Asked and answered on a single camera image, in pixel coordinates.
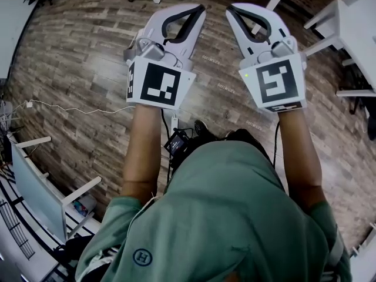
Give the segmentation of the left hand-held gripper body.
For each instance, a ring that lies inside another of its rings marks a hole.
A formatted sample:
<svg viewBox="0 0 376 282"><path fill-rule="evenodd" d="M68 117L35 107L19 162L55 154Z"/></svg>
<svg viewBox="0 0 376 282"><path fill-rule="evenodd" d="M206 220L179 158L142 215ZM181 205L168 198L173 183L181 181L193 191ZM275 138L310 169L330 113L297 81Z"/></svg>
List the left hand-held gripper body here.
<svg viewBox="0 0 376 282"><path fill-rule="evenodd" d="M124 51L128 66L126 101L177 110L196 74L142 32L138 31L129 49Z"/></svg>

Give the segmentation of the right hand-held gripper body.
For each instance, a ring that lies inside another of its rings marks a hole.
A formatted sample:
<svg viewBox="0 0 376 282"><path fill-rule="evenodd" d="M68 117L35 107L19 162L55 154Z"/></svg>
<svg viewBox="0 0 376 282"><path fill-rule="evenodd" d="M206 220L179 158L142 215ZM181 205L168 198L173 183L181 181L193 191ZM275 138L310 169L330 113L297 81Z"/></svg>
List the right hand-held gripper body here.
<svg viewBox="0 0 376 282"><path fill-rule="evenodd" d="M260 53L254 64L242 63L239 74L259 109L278 113L307 107L307 60L295 37L286 36Z"/></svg>

